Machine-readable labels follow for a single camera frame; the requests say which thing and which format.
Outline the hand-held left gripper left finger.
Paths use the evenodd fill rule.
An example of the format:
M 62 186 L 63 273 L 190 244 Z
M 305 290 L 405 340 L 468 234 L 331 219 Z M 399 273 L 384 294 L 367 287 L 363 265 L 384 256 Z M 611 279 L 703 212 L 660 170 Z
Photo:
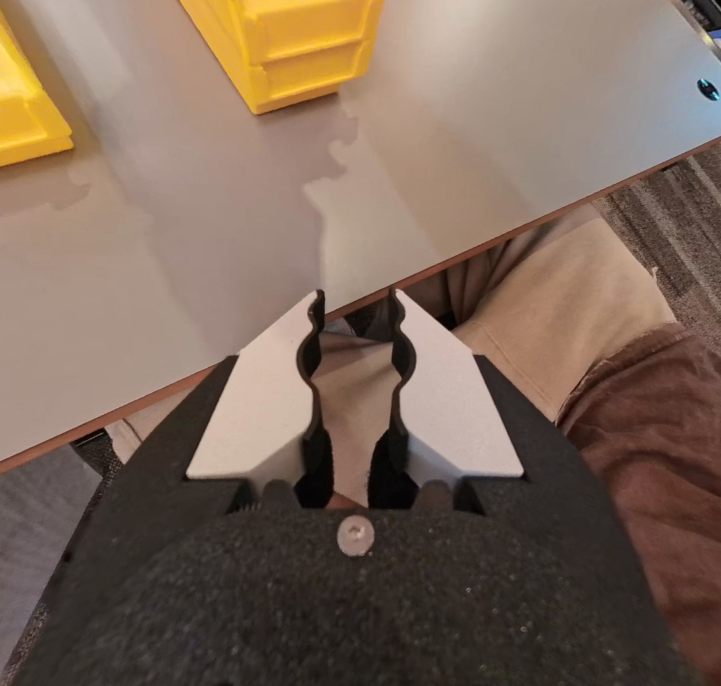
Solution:
M 332 444 L 312 376 L 325 295 L 316 290 L 242 348 L 186 470 L 190 481 L 241 479 L 258 495 L 283 481 L 306 508 L 334 493 Z

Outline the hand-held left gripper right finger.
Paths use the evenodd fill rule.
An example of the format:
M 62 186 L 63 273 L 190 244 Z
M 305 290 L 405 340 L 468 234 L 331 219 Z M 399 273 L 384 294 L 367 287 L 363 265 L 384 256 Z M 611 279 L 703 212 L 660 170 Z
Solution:
M 368 474 L 371 509 L 410 509 L 428 483 L 452 495 L 469 478 L 524 468 L 472 351 L 399 289 L 389 296 L 393 389 L 389 425 Z

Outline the yellow plastic bin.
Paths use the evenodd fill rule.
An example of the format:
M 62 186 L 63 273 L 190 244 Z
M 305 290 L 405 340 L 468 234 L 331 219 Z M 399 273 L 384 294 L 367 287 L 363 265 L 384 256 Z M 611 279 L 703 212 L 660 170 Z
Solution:
M 72 130 L 1 15 L 1 166 L 72 150 Z
M 251 66 L 369 37 L 383 0 L 180 0 L 208 44 L 224 36 Z
M 376 27 L 368 33 L 367 39 L 315 50 L 302 56 L 273 60 L 260 66 L 245 63 L 239 57 L 240 52 L 232 48 L 224 36 L 208 44 L 203 33 L 196 29 L 248 109 L 261 115 L 335 93 L 341 84 L 361 77 L 367 71 L 371 59 L 382 7 L 378 11 Z

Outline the grey desk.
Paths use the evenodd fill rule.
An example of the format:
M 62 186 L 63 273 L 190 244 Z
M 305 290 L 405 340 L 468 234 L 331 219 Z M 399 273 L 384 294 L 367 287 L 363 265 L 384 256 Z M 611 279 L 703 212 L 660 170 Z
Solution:
M 255 116 L 177 0 L 2 0 L 76 148 L 2 168 L 2 463 L 719 140 L 669 0 L 385 0 L 366 75 Z

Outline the person's beige trouser leg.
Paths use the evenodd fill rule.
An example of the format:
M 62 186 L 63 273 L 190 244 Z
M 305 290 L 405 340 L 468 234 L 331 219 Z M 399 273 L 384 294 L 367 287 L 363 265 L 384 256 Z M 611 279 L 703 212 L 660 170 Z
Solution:
M 654 277 L 587 204 L 406 289 L 432 317 L 490 359 L 548 420 L 586 373 L 676 319 Z M 367 503 L 371 451 L 399 377 L 386 306 L 339 318 L 320 338 L 314 376 L 336 461 L 330 509 Z

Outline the black mesh chair seat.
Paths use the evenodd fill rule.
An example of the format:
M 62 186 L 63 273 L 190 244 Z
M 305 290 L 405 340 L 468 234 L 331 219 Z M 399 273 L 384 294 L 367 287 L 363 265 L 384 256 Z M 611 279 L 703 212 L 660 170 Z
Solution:
M 71 441 L 70 446 L 104 481 L 112 481 L 122 467 L 106 429 L 92 431 Z

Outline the person's brown top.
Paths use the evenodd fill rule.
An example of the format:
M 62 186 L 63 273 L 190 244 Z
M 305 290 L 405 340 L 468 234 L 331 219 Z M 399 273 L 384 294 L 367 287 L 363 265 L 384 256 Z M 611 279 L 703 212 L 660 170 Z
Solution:
M 681 653 L 719 684 L 719 356 L 664 324 L 593 366 L 557 425 L 606 486 Z

